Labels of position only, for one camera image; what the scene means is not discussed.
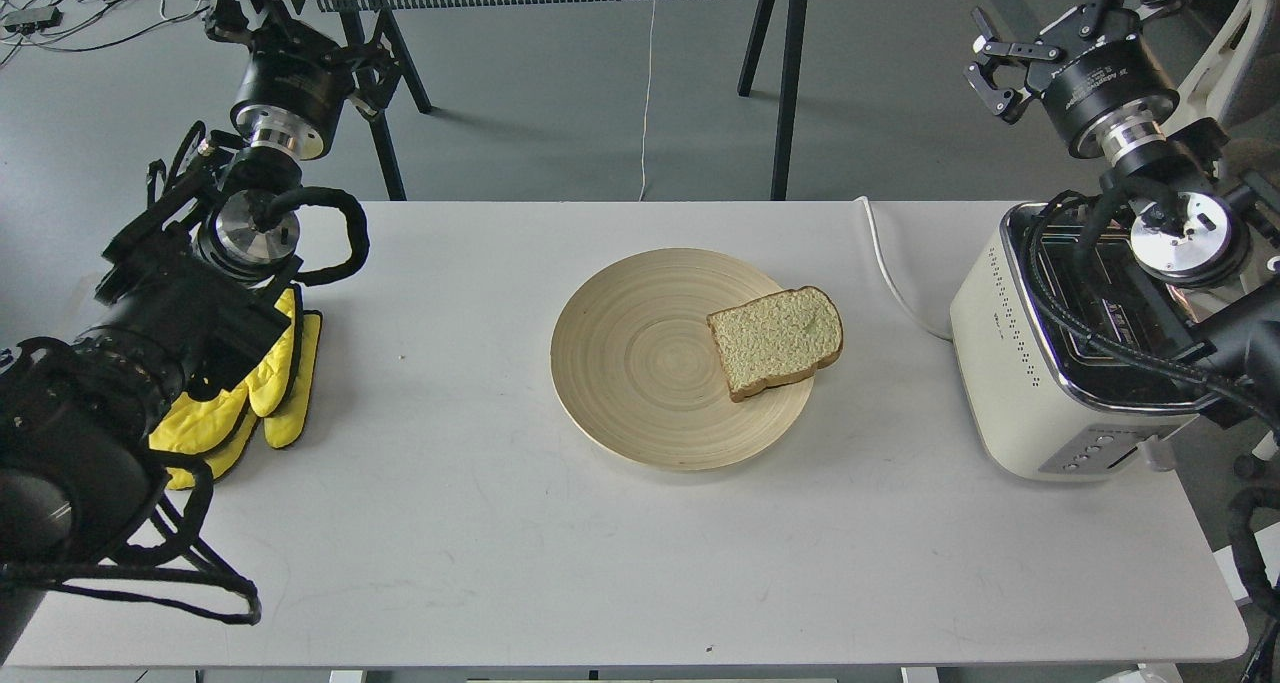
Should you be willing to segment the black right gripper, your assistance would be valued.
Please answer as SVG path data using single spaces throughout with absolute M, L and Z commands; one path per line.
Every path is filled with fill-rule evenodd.
M 1020 122 L 1034 93 L 1069 153 L 1098 159 L 1100 122 L 1106 115 L 1129 107 L 1164 123 L 1175 113 L 1180 96 L 1143 41 L 1142 28 L 1148 19 L 1171 17 L 1187 1 L 1084 0 L 1042 29 L 1037 42 L 1002 40 L 986 12 L 974 6 L 975 59 L 966 65 L 965 81 L 988 113 L 1007 124 Z M 1020 86 L 998 84 L 1001 69 L 1020 72 Z

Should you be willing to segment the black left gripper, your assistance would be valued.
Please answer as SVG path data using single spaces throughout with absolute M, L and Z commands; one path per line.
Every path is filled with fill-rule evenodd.
M 229 116 L 250 146 L 297 162 L 332 150 L 346 101 L 371 118 L 389 104 L 393 54 L 380 38 L 340 45 L 296 19 L 283 0 L 212 0 L 205 33 L 242 43 L 250 61 Z

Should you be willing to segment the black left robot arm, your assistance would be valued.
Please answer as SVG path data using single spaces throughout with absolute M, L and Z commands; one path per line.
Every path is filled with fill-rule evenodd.
M 99 581 L 211 586 L 246 611 L 163 606 L 227 624 L 261 616 L 255 583 L 201 538 L 210 466 L 148 436 L 182 395 L 215 399 L 268 356 L 285 333 L 275 301 L 288 287 L 364 267 L 364 208 L 339 188 L 302 185 L 300 165 L 328 153 L 347 100 L 384 107 L 358 77 L 399 72 L 378 41 L 342 46 L 283 0 L 212 0 L 204 27 L 250 50 L 233 130 L 193 127 L 163 191 L 150 188 L 106 246 L 96 326 L 3 350 L 4 650 L 49 592 L 141 601 Z

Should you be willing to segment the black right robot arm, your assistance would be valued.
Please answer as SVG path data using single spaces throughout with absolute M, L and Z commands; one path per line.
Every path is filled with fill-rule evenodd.
M 1044 107 L 1068 153 L 1105 159 L 1097 194 L 1062 191 L 997 223 L 950 306 L 980 443 L 1029 481 L 1106 481 L 1132 460 L 1171 469 L 1194 420 L 1262 420 L 1228 506 L 1239 582 L 1268 616 L 1243 674 L 1277 661 L 1277 574 L 1252 519 L 1277 460 L 1277 185 L 1226 160 L 1226 127 L 1277 31 L 1277 0 L 1239 0 L 1174 83 L 1144 26 L 1190 0 L 1084 0 L 1027 41 L 982 9 L 966 81 L 1001 122 Z

